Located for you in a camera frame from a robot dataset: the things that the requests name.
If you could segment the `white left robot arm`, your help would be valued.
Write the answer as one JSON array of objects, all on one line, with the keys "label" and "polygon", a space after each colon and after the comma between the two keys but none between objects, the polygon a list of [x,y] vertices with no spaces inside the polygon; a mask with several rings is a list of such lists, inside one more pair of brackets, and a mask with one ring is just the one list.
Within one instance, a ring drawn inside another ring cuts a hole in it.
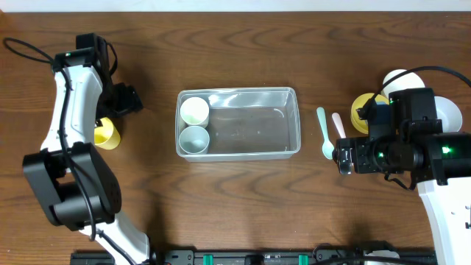
[{"label": "white left robot arm", "polygon": [[57,95],[51,126],[24,175],[46,218],[96,241],[116,264],[147,264],[149,238],[121,209],[118,181],[94,146],[102,81],[94,67],[69,66],[54,74]]}]

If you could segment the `cream white plastic cup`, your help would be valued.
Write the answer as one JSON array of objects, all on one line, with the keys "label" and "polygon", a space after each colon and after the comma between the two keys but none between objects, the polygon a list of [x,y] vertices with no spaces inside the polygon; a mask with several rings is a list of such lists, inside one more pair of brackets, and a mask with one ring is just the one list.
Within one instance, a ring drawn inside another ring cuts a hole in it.
[{"label": "cream white plastic cup", "polygon": [[210,108],[200,97],[186,99],[180,107],[180,117],[188,126],[206,128],[209,122]]}]

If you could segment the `light blue plastic cup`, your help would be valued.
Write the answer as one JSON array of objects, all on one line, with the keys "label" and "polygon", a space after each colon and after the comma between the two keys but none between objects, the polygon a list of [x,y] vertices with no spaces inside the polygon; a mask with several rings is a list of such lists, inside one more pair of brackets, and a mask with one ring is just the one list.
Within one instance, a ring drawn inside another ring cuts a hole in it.
[{"label": "light blue plastic cup", "polygon": [[180,133],[178,143],[189,155],[205,154],[208,152],[210,135],[203,127],[189,126]]}]

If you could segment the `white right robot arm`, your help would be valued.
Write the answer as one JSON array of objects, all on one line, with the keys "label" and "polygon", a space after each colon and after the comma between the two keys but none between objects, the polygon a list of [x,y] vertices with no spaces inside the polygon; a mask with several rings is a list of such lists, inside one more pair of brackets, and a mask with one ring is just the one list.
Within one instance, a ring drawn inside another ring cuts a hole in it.
[{"label": "white right robot arm", "polygon": [[449,132],[340,138],[332,152],[341,174],[409,172],[430,222],[439,264],[470,263],[470,134]]}]

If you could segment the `yellow plastic cup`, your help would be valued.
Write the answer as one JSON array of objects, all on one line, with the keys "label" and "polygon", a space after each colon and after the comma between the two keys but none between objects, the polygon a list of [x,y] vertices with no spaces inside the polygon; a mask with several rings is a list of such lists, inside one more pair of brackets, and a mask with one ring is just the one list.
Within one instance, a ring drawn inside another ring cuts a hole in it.
[{"label": "yellow plastic cup", "polygon": [[94,129],[94,144],[102,149],[115,149],[121,142],[121,136],[109,118],[99,120],[100,126]]}]

